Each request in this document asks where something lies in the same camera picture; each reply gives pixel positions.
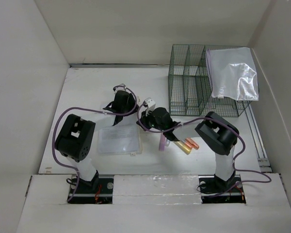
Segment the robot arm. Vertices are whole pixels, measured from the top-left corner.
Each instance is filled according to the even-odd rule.
[[[206,119],[197,121],[195,127],[192,124],[183,125],[173,130],[179,122],[171,119],[165,108],[155,108],[155,102],[148,98],[144,102],[146,108],[142,112],[139,124],[145,131],[155,128],[164,132],[163,135],[170,141],[185,140],[187,137],[201,137],[212,151],[215,153],[216,170],[214,181],[214,192],[224,191],[235,176],[233,168],[234,149],[237,143],[237,137],[226,127],[216,123],[219,121],[239,133],[238,129],[228,121],[217,115],[215,112],[209,112]]]
[[[78,169],[80,183],[92,190],[96,189],[99,177],[91,158],[87,157],[94,132],[118,124],[123,119],[121,114],[128,113],[135,106],[135,99],[131,93],[123,88],[116,88],[114,92],[114,101],[104,108],[106,114],[91,114],[86,117],[88,120],[70,114],[55,141],[55,149]]]

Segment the wire mesh basket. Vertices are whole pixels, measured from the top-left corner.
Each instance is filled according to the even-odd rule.
[[[239,117],[250,101],[211,98],[212,82],[206,50],[236,46],[173,45],[168,73],[169,111],[172,116],[205,116],[214,111],[222,117]]]

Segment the white wall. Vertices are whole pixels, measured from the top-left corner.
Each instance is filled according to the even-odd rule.
[[[253,49],[260,99],[252,107],[274,172],[280,172],[291,205],[291,0],[277,0]]]
[[[69,63],[169,64],[172,44],[246,46],[270,0],[35,0]]]
[[[0,0],[0,172],[37,172],[67,69],[34,1]]]

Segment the red wire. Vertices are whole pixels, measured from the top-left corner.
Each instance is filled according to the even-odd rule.
[[[243,200],[243,191],[242,191],[240,188],[238,188],[237,186],[235,186],[235,188],[238,189],[238,190],[240,191],[240,193],[241,193],[241,195],[242,195],[242,200]]]
[[[101,192],[101,188],[102,188],[102,186],[101,186],[101,184],[98,186],[98,191],[96,192],[96,194],[95,194],[95,204],[97,204],[97,202],[98,202],[98,198],[99,198],[99,194],[100,194],[100,192]]]

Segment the orange marker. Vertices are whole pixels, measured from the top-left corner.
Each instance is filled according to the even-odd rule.
[[[187,141],[183,141],[183,140],[181,140],[181,142],[182,142],[184,145],[186,145],[188,148],[190,148],[191,150],[193,149],[193,145],[190,144],[190,143],[188,143]]]
[[[194,149],[196,149],[196,150],[199,149],[199,145],[198,145],[196,142],[194,142],[190,137],[188,137],[188,138],[186,139],[186,141],[187,141],[188,143],[190,143],[190,144],[194,147]]]

